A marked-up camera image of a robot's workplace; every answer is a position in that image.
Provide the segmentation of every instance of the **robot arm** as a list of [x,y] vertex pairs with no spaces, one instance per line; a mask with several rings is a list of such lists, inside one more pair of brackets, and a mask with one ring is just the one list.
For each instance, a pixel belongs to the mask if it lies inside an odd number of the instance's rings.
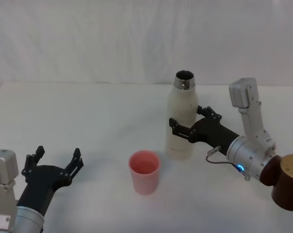
[[243,78],[229,87],[234,107],[239,108],[246,136],[239,136],[220,124],[221,116],[210,107],[198,106],[205,118],[191,128],[170,118],[172,133],[191,143],[206,142],[213,147],[206,160],[219,151],[248,181],[254,177],[266,186],[274,186],[272,198],[281,208],[293,211],[293,154],[276,155],[275,141],[264,129],[256,80]]
[[18,176],[16,154],[0,150],[0,229],[8,231],[15,223],[17,206],[13,190]]
[[232,105],[239,108],[247,138],[265,153],[273,152],[276,149],[276,143],[263,126],[256,79],[239,79],[229,86],[229,94]]
[[27,155],[22,174],[27,186],[16,205],[13,186],[18,175],[16,155],[11,150],[0,150],[0,233],[41,233],[44,215],[54,193],[69,186],[83,167],[78,148],[68,166],[37,166],[44,155],[42,146],[36,154]]

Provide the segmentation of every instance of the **white table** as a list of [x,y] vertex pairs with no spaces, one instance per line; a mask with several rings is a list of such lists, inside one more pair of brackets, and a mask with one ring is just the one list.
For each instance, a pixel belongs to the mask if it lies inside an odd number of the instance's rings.
[[[232,167],[205,161],[196,144],[184,162],[164,154],[170,85],[5,83],[0,89],[0,149],[25,156],[43,145],[39,164],[65,167],[79,147],[85,166],[70,187],[56,192],[46,233],[293,233],[293,212],[271,199],[271,187],[246,182]],[[228,86],[198,86],[202,106],[243,134]],[[293,152],[293,87],[259,87],[265,128],[278,154]],[[148,197],[136,194],[127,167],[140,149],[162,159],[161,180]],[[16,198],[26,183],[16,179]]]

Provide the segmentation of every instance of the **blue led light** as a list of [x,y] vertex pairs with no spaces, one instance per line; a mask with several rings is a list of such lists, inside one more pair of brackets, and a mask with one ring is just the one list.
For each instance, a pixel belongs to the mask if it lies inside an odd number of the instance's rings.
[[244,168],[241,164],[238,164],[237,167],[240,168],[241,171],[244,171]]

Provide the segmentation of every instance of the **pink plastic cup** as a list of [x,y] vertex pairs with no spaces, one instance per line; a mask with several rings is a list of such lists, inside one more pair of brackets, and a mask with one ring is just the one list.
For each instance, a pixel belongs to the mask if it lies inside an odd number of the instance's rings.
[[150,150],[140,150],[131,155],[129,168],[135,191],[141,195],[155,192],[158,186],[160,159]]

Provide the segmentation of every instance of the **white wall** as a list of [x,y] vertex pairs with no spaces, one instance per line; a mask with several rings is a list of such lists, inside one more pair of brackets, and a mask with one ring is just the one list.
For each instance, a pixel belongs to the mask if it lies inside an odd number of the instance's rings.
[[0,82],[293,85],[293,0],[0,0]]

